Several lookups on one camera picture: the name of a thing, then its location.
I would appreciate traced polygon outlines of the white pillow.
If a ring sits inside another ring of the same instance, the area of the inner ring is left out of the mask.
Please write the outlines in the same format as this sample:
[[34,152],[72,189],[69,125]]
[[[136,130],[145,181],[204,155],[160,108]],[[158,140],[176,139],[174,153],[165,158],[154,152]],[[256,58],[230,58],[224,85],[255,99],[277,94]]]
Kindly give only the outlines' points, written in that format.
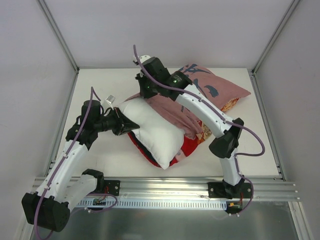
[[122,102],[118,108],[139,125],[133,131],[134,136],[166,170],[184,143],[185,131],[165,120],[142,98]]

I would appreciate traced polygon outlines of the pink red patterned pillowcase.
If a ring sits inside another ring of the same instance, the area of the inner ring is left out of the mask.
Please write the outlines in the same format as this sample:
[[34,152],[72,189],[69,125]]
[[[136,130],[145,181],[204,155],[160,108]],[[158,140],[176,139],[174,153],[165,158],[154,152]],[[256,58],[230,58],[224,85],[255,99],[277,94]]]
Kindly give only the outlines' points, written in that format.
[[139,125],[131,141],[154,166],[167,169],[190,156],[211,135],[223,136],[231,127],[224,112],[251,93],[195,63],[179,71],[192,83],[177,97],[156,94],[131,96],[118,107]]

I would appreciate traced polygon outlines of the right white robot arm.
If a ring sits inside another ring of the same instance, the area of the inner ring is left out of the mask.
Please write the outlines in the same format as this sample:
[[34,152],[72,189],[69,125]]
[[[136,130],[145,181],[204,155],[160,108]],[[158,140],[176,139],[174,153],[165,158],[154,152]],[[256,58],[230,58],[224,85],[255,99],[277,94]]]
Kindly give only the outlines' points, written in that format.
[[221,198],[232,199],[242,192],[245,179],[240,174],[237,151],[244,122],[226,117],[213,103],[209,102],[196,85],[180,71],[169,73],[157,57],[135,57],[140,67],[136,79],[141,95],[148,99],[155,95],[182,105],[200,119],[214,135],[209,150],[220,160],[223,180],[213,191]]

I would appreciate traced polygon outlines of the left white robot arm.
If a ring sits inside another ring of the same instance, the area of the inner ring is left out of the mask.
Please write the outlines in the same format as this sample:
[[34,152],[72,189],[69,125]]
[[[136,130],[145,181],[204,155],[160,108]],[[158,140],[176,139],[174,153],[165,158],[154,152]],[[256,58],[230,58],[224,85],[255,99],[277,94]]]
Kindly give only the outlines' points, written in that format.
[[76,183],[72,186],[68,184],[99,133],[112,131],[120,136],[140,126],[117,107],[110,109],[107,115],[102,110],[98,100],[83,103],[81,114],[68,130],[64,148],[52,170],[34,193],[23,196],[21,203],[29,224],[61,232],[71,212],[85,196],[104,192],[104,174],[94,169],[86,169]]

